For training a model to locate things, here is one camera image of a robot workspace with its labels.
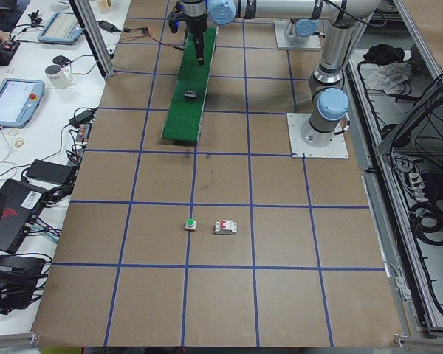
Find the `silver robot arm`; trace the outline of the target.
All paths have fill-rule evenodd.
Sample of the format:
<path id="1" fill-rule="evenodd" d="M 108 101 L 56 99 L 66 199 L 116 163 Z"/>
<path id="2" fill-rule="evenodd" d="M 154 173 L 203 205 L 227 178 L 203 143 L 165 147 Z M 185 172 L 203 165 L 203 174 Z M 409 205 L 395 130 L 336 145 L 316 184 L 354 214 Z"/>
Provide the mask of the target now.
<path id="1" fill-rule="evenodd" d="M 349 106 L 340 81 L 358 40 L 355 27 L 366 25 L 366 19 L 378 5 L 378 1 L 302 1 L 295 8 L 297 17 L 329 22 L 320 61 L 309 81 L 312 114 L 301 128 L 301 138 L 306 144 L 324 148 L 333 140 L 335 128 Z"/>
<path id="2" fill-rule="evenodd" d="M 203 34 L 207 22 L 227 25 L 234 18 L 298 18 L 323 19 L 329 22 L 328 32 L 318 72 L 336 74 L 342 70 L 353 45 L 353 31 L 357 23 L 365 20 L 379 6 L 378 1 L 178 1 L 168 16 L 172 32 L 177 32 L 178 23 L 184 21 L 188 32 L 194 36 L 196 58 L 204 63 Z"/>

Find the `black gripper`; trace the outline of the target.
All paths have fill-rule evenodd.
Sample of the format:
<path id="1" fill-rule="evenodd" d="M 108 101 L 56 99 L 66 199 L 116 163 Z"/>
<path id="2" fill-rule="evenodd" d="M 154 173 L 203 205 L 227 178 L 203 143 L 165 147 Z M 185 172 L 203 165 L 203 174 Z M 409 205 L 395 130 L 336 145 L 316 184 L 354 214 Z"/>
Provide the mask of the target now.
<path id="1" fill-rule="evenodd" d="M 188 32 L 185 33 L 184 44 L 188 46 L 193 37 L 197 63 L 200 66 L 203 66 L 205 64 L 205 43 L 203 33 L 207 30 L 207 13 L 195 17 L 185 15 L 185 22 Z"/>

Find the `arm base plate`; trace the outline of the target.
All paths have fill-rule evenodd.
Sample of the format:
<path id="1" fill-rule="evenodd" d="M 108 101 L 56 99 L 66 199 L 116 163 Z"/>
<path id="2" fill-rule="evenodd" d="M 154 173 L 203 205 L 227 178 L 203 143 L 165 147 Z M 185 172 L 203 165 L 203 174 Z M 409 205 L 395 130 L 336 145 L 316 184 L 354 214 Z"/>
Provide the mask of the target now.
<path id="1" fill-rule="evenodd" d="M 275 21 L 275 37 L 278 49 L 319 52 L 318 20 L 290 19 Z"/>
<path id="2" fill-rule="evenodd" d="M 347 159 L 343 127 L 337 123 L 330 133 L 319 133 L 310 125 L 311 114 L 287 113 L 291 156 L 306 159 Z"/>

